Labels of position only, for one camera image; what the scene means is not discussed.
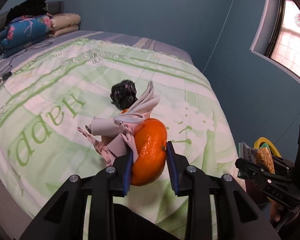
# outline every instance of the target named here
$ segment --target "window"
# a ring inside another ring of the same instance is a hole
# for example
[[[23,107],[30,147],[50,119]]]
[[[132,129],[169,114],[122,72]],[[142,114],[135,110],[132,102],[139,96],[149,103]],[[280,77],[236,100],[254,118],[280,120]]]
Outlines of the window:
[[[300,10],[292,0],[282,0],[266,56],[300,77]]]

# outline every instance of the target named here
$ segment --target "floor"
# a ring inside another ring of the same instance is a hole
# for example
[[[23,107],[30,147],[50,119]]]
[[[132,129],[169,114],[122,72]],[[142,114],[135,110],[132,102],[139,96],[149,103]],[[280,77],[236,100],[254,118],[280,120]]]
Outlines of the floor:
[[[18,240],[30,222],[0,181],[0,225],[7,235]]]

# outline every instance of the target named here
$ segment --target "window frame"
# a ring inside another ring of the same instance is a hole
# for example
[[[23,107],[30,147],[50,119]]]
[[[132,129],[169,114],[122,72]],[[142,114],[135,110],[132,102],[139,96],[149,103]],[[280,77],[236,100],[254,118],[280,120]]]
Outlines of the window frame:
[[[276,46],[278,38],[279,38],[280,30],[282,28],[282,23],[283,23],[283,18],[284,18],[284,11],[285,11],[285,1],[286,0],[280,0],[280,3],[279,3],[277,20],[276,20],[275,25],[274,25],[274,30],[272,32],[271,39],[270,39],[269,44],[266,48],[266,52],[264,54],[268,58],[271,58],[271,55],[274,51],[274,47]]]

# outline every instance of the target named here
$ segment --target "folded quilt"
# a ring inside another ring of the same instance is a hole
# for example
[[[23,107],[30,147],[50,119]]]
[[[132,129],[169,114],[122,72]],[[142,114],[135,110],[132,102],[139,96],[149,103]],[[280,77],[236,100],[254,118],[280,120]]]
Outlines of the folded quilt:
[[[72,26],[69,26],[69,27],[65,27],[65,28],[62,28],[62,29],[52,31],[52,32],[47,34],[47,37],[58,37],[62,34],[74,32],[74,31],[77,31],[77,30],[79,30],[79,26],[78,25],[72,25]]]
[[[21,51],[21,50],[23,50],[23,49],[26,49],[26,48],[28,48],[29,46],[32,46],[32,45],[34,45],[34,44],[36,44],[36,43],[38,43],[38,42],[44,40],[44,38],[45,38],[45,36],[41,36],[41,37],[39,37],[39,38],[37,38],[37,39],[35,39],[35,40],[33,40],[33,41],[28,41],[28,42],[26,42],[26,43],[24,43],[24,44],[21,44],[21,45],[18,45],[18,46],[16,46],[16,47],[14,47],[14,48],[12,48],[12,49],[5,49],[5,48],[2,48],[2,50],[1,50],[1,56],[2,56],[2,58],[10,57],[10,56],[12,56],[13,54],[18,53],[19,51]]]
[[[51,27],[52,30],[58,30],[64,27],[69,27],[72,25],[77,25],[79,24],[81,20],[80,15],[76,13],[60,13],[60,14],[55,14],[51,18]]]
[[[13,22],[1,33],[0,51],[12,49],[45,36],[50,31],[50,28],[51,21],[47,15]]]

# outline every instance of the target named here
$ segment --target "person's hand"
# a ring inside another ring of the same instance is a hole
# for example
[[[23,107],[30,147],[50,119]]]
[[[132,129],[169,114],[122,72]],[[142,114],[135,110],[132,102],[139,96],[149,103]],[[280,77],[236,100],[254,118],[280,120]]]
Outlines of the person's hand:
[[[280,217],[280,211],[283,210],[283,206],[278,204],[276,201],[272,200],[271,201],[271,207],[270,207],[270,218],[272,220],[274,220],[275,222],[279,222],[279,220],[281,219]],[[285,223],[285,225],[291,223],[293,220],[295,220],[295,218],[299,215],[300,213],[300,205],[298,205],[292,212],[291,215],[289,217],[289,219],[287,220],[287,222]]]

